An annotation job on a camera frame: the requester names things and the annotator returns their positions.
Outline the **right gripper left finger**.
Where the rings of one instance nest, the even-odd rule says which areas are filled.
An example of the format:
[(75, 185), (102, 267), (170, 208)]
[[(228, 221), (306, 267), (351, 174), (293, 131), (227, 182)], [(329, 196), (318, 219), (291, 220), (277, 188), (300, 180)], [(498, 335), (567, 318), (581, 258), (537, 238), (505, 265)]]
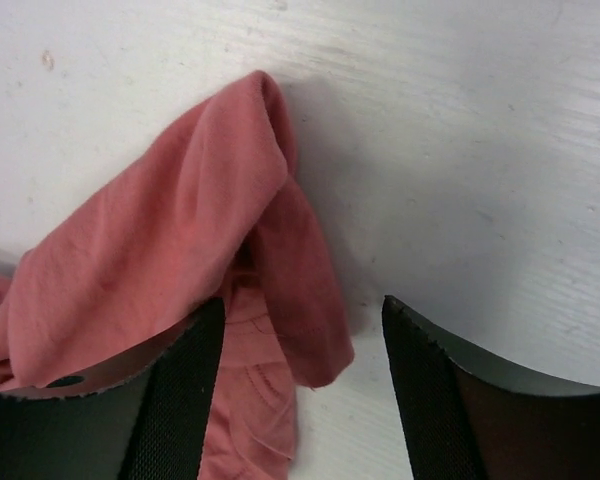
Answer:
[(225, 330), (214, 298), (44, 388), (0, 392), (0, 479), (195, 479)]

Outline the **red t shirt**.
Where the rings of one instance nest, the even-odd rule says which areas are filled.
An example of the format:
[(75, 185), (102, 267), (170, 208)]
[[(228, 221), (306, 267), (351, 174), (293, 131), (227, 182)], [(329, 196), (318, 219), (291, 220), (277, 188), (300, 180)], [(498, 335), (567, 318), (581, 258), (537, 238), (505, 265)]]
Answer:
[(0, 392), (43, 387), (218, 297), (226, 327), (203, 479), (284, 479), (296, 389), (352, 362), (279, 86), (253, 72), (176, 119), (0, 276)]

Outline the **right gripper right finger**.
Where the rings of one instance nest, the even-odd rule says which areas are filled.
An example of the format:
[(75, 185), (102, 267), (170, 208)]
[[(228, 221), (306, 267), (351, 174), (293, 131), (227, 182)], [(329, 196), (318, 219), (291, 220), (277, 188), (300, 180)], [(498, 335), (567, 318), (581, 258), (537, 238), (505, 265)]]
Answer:
[(506, 360), (394, 296), (382, 327), (416, 479), (600, 479), (600, 387)]

